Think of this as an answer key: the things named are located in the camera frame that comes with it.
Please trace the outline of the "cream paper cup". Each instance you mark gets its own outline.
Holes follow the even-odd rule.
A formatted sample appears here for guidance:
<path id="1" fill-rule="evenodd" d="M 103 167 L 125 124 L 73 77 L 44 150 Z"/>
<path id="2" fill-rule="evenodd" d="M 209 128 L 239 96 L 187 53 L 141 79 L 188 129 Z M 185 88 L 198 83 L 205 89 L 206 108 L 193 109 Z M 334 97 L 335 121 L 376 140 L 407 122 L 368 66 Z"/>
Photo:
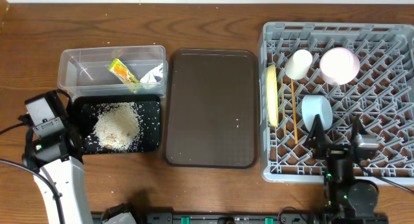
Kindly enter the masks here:
<path id="1" fill-rule="evenodd" d="M 312 64 L 312 54 L 305 50 L 297 50 L 285 64 L 285 74 L 293 80 L 305 77 Z"/>

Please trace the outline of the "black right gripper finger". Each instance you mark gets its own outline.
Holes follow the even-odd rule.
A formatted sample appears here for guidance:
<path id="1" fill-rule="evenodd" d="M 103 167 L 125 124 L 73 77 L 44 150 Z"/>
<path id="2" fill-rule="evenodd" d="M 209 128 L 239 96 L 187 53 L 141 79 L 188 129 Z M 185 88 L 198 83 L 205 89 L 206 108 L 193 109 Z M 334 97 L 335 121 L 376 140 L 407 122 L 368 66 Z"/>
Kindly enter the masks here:
<path id="1" fill-rule="evenodd" d="M 305 147 L 312 150 L 313 158 L 325 158 L 327 151 L 327 140 L 321 123 L 320 115 L 314 117 L 309 134 L 305 140 Z"/>
<path id="2" fill-rule="evenodd" d="M 356 153 L 362 153 L 361 148 L 364 142 L 364 129 L 359 117 L 353 119 L 352 132 L 351 132 L 351 146 Z"/>

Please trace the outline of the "yellow snack wrapper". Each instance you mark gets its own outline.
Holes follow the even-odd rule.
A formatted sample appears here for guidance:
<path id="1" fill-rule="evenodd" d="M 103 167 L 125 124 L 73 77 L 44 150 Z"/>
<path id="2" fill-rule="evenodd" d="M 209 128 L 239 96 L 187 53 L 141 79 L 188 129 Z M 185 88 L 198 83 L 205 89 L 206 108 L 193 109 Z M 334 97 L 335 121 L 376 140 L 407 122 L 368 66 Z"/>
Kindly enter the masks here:
<path id="1" fill-rule="evenodd" d="M 108 71 L 115 75 L 123 84 L 128 85 L 131 92 L 137 92 L 140 89 L 140 82 L 118 58 L 112 61 Z"/>

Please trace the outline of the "light blue bowl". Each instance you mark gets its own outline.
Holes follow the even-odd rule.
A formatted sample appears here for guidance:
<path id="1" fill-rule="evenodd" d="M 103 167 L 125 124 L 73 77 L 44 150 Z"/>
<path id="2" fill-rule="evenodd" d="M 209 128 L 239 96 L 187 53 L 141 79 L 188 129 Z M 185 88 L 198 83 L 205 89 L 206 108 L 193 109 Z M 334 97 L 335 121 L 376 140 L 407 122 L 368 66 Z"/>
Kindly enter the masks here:
<path id="1" fill-rule="evenodd" d="M 332 126 L 332 108 L 329 101 L 322 95 L 305 95 L 301 102 L 301 113 L 308 131 L 311 130 L 316 115 L 320 116 L 324 130 Z"/>

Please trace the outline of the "pink bowl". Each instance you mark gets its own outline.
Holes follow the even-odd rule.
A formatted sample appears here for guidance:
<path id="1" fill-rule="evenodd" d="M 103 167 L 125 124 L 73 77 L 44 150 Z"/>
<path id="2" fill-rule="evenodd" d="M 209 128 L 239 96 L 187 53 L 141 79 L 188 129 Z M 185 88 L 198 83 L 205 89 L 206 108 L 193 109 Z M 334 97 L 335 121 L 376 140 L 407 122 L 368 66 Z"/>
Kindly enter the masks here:
<path id="1" fill-rule="evenodd" d="M 320 60 L 321 78 L 330 85 L 343 85 L 353 80 L 360 70 L 360 60 L 343 47 L 328 50 Z"/>

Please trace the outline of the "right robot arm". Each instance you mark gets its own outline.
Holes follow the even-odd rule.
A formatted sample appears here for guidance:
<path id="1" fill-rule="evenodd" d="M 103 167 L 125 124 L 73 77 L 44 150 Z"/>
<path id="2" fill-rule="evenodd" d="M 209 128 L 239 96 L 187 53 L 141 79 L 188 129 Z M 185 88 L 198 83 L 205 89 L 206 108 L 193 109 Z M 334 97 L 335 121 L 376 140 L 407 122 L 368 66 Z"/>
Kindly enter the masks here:
<path id="1" fill-rule="evenodd" d="M 329 143 L 325 139 L 321 118 L 316 115 L 308 143 L 313 157 L 326 162 L 324 192 L 328 207 L 321 211 L 321 223 L 368 223 L 375 220 L 378 187 L 374 182 L 357 179 L 354 165 L 374 156 L 379 143 L 364 129 L 358 118 L 353 120 L 349 144 Z"/>

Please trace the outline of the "wooden chopstick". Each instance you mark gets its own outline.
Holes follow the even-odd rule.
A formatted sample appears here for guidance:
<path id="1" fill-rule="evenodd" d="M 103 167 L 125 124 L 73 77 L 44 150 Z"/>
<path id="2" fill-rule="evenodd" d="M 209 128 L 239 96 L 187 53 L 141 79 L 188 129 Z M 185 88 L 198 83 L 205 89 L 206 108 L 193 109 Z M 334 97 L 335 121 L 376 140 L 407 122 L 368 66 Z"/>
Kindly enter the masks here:
<path id="1" fill-rule="evenodd" d="M 283 88 L 283 86 L 284 86 L 284 81 L 283 81 L 283 77 L 282 77 L 282 79 L 281 79 L 281 87 Z M 281 100 L 282 100 L 282 103 L 285 101 L 285 90 L 282 90 Z M 283 119 L 285 119 L 285 106 L 283 106 L 282 117 L 283 117 Z M 284 136 L 287 135 L 287 127 L 286 127 L 286 125 L 283 126 L 283 135 Z"/>
<path id="2" fill-rule="evenodd" d="M 295 144 L 298 144 L 298 128 L 297 128 L 297 118 L 296 118 L 296 97 L 294 91 L 294 80 L 290 79 L 290 88 L 291 88 L 291 95 L 292 95 L 292 118 L 294 123 L 294 141 Z"/>

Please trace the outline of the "yellow plate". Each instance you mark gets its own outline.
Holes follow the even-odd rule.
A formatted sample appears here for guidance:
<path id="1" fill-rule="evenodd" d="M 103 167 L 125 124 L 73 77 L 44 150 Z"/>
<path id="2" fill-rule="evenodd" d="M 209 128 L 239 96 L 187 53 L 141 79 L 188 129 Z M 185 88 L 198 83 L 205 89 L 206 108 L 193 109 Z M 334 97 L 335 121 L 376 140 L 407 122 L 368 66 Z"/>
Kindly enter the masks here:
<path id="1" fill-rule="evenodd" d="M 269 124 L 278 127 L 279 109 L 278 109 L 278 84 L 276 75 L 276 66 L 271 65 L 267 68 L 266 73 L 266 92 L 267 92 L 267 113 Z"/>

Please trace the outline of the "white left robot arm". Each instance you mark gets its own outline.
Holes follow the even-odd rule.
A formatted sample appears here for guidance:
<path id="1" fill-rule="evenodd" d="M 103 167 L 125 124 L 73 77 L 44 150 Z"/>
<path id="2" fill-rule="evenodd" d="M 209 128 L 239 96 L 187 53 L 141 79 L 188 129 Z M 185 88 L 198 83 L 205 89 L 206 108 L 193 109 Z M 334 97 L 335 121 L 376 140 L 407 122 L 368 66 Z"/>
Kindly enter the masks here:
<path id="1" fill-rule="evenodd" d="M 34 174 L 49 223 L 138 223 L 125 204 L 105 214 L 92 214 L 85 191 L 83 140 L 79 129 L 63 117 L 35 124 L 29 114 L 19 120 L 28 126 L 23 164 Z"/>

